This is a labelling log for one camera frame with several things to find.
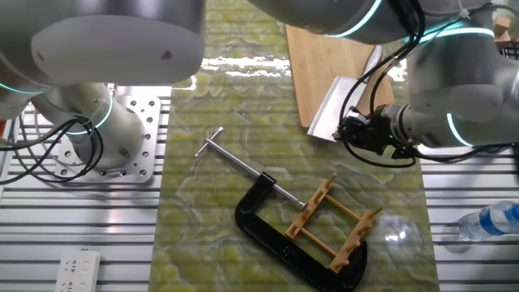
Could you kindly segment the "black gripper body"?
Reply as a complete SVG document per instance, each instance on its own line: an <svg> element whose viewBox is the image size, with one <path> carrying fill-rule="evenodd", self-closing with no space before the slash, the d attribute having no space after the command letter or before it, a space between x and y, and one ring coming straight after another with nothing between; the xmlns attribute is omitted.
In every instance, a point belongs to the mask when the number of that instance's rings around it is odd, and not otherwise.
<svg viewBox="0 0 519 292"><path fill-rule="evenodd" d="M383 115L384 105L376 108L367 117L367 125L352 127L358 130L358 146L356 148L371 151L381 156L394 141L390 129L390 119Z"/></svg>

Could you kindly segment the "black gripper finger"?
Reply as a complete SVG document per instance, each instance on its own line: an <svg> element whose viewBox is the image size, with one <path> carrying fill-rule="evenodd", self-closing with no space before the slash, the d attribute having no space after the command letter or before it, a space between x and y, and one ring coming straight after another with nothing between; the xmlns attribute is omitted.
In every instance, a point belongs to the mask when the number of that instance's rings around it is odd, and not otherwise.
<svg viewBox="0 0 519 292"><path fill-rule="evenodd" d="M351 106L343 118L342 125L344 127L366 126L367 117L361 114L356 107Z"/></svg>
<svg viewBox="0 0 519 292"><path fill-rule="evenodd" d="M339 128L332 134L332 137L344 145L358 146L358 130L352 127Z"/></svg>

